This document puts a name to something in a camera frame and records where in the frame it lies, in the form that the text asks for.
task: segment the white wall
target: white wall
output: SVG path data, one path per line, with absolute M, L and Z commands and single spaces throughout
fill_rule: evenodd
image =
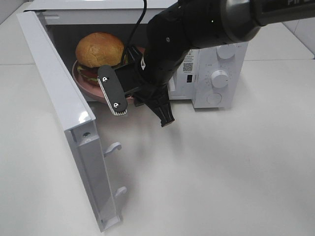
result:
M 315 54 L 315 18 L 284 22 L 284 25 Z
M 0 0 L 0 24 L 27 0 Z

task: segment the qr code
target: qr code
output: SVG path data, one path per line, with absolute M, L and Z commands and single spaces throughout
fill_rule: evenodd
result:
M 184 72 L 191 72 L 192 71 L 192 65 L 193 65 L 193 63 L 184 63 L 184 69 L 183 69 L 183 71 Z

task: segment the white microwave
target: white microwave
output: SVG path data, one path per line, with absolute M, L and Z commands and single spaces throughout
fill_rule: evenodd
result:
M 132 43 L 145 47 L 146 25 L 176 0 L 149 0 Z M 71 70 L 79 40 L 106 31 L 126 41 L 142 12 L 140 0 L 35 0 L 18 19 L 41 78 L 59 117 L 101 231 L 120 221 L 104 157 L 120 143 L 102 147 L 89 107 Z M 189 99 L 195 108 L 230 107 L 247 43 L 191 50 L 171 79 L 171 100 Z

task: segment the black cable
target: black cable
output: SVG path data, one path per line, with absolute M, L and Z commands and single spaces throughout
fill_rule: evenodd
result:
M 133 37 L 133 35 L 134 35 L 136 29 L 138 28 L 138 26 L 139 26 L 139 24 L 141 23 L 141 21 L 142 21 L 144 15 L 146 14 L 146 11 L 147 11 L 147 0 L 143 0 L 143 3 L 144 3 L 144 6 L 143 6 L 142 14 L 141 14 L 139 20 L 137 21 L 137 23 L 135 24 L 135 26 L 133 27 L 131 34 L 129 35 L 129 38 L 128 38 L 128 40 L 127 40 L 127 43 L 126 43 L 126 45 L 125 45 L 125 48 L 124 48 L 124 51 L 123 51 L 123 54 L 122 54 L 122 58 L 121 58 L 121 60 L 120 60 L 120 65 L 123 65 L 123 63 L 124 63 L 124 57 L 125 57 L 125 54 L 126 54 L 126 49 L 127 49 L 127 47 L 129 46 L 129 44 L 130 44 L 130 42 L 131 42 L 131 39 L 132 39 L 132 37 Z

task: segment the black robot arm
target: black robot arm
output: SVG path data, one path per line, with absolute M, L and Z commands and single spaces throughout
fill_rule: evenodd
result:
M 146 104 L 165 126 L 174 121 L 167 84 L 189 49 L 246 42 L 266 24 L 314 16 L 315 0 L 178 0 L 149 21 L 143 55 L 129 49 L 133 61 L 115 69 L 117 76 L 109 66 L 100 68 L 99 77 L 111 75 L 119 81 L 112 84 L 122 87 L 117 91 L 124 92 L 106 96 L 115 88 L 102 79 L 99 83 L 114 114 L 125 108 L 115 107 L 114 99 L 132 95 L 136 105 Z

